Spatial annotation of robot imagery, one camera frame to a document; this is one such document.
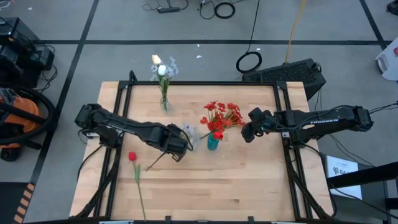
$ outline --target wooden table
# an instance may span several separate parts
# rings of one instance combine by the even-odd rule
[[[109,111],[113,110],[117,86],[118,82],[103,82],[101,86],[98,103]],[[293,110],[308,111],[302,83],[288,83],[288,92]],[[255,107],[276,110],[271,86],[170,86],[169,101],[175,111],[168,116],[163,114],[159,100],[158,86],[133,86],[128,118],[177,125],[186,122],[205,134],[206,126],[199,120],[207,115],[203,107],[210,101],[239,105],[245,121]],[[314,140],[309,145],[317,148]],[[98,140],[90,140],[85,157],[97,147]],[[115,220],[144,219],[129,151],[137,153],[137,163],[143,168],[161,153],[136,136],[125,135],[111,215]],[[70,215],[77,214],[96,191],[104,152],[104,149],[99,151],[82,168]],[[333,209],[322,162],[309,149],[301,149],[301,155],[308,189],[331,215]],[[248,216],[256,221],[294,220],[282,141],[277,133],[248,144],[241,137],[240,128],[227,129],[216,151],[209,151],[204,139],[199,148],[187,151],[180,162],[164,156],[150,171],[141,173],[141,190],[148,220],[164,220],[167,215],[172,220],[245,221]],[[301,216],[305,217],[298,189],[297,194]],[[104,193],[101,214],[107,199],[108,192]]]

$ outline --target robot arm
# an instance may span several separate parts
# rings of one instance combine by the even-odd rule
[[[289,132],[292,144],[308,142],[311,138],[319,139],[330,133],[342,130],[369,131],[373,125],[369,111],[361,106],[337,106],[327,111],[303,112],[286,110],[274,112],[261,111],[255,108],[249,113],[251,122],[243,126],[242,136],[251,142],[254,136],[262,136],[264,132]]]
[[[83,105],[75,123],[83,128],[83,134],[97,133],[100,144],[107,147],[120,145],[119,132],[124,131],[139,137],[149,146],[171,154],[177,162],[182,159],[188,149],[188,142],[181,138],[182,130],[176,125],[164,126],[160,123],[140,123],[110,113],[98,104]]]

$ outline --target gray floor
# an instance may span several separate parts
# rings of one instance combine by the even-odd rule
[[[198,3],[189,0],[189,7],[179,13],[158,14],[144,11],[153,0],[99,0],[88,40],[249,40],[256,10],[255,0],[237,3],[236,14],[228,20],[206,21],[198,15]],[[384,38],[398,37],[398,16],[386,12],[391,0],[366,0],[369,10]],[[183,6],[185,1],[171,1]],[[0,11],[0,16],[20,17],[44,40],[79,40],[93,0],[14,1]],[[287,40],[299,10],[299,0],[262,0],[254,39]],[[203,14],[211,11],[204,8]],[[377,40],[358,0],[308,0],[294,35],[295,40]],[[57,104],[67,77],[76,45],[60,44],[56,48],[55,65],[58,77],[45,95]],[[180,69],[176,80],[240,80],[236,60],[247,45],[84,45],[80,55],[57,132],[50,145],[25,222],[67,218],[76,187],[76,173],[85,146],[76,135],[73,120],[82,104],[96,102],[102,81],[125,80],[133,69],[139,80],[149,80],[150,56],[173,56]],[[253,45],[263,56],[261,68],[280,65],[286,45]],[[395,102],[398,84],[380,76],[374,58],[381,52],[378,45],[293,45],[290,61],[312,58],[322,65],[327,84],[323,88],[323,108],[349,104],[375,108]],[[252,66],[251,58],[243,66]],[[313,110],[316,99],[310,100]],[[373,116],[372,130],[366,133],[343,131],[335,136],[353,153],[374,165],[398,160],[397,111],[383,111]],[[344,159],[328,137],[319,140],[321,152]],[[13,163],[0,161],[0,181],[27,182],[39,151],[25,149]],[[389,182],[389,194],[397,190]],[[351,211],[338,212],[347,221],[373,222]]]

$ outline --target glass vase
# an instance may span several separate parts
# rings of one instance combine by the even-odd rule
[[[214,138],[213,133],[209,134],[209,137],[207,139],[207,148],[211,151],[216,150],[219,141],[220,140]]]
[[[171,104],[167,97],[162,97],[160,99],[160,107],[162,108],[163,113],[168,114],[171,111]]]

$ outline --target orange vacuum cleaner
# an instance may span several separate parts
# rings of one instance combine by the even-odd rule
[[[49,114],[47,118],[42,116],[35,102],[45,105]],[[40,93],[21,86],[4,88],[0,85],[1,159],[15,161],[22,146],[41,149],[41,144],[30,139],[54,127],[54,121],[55,108]]]

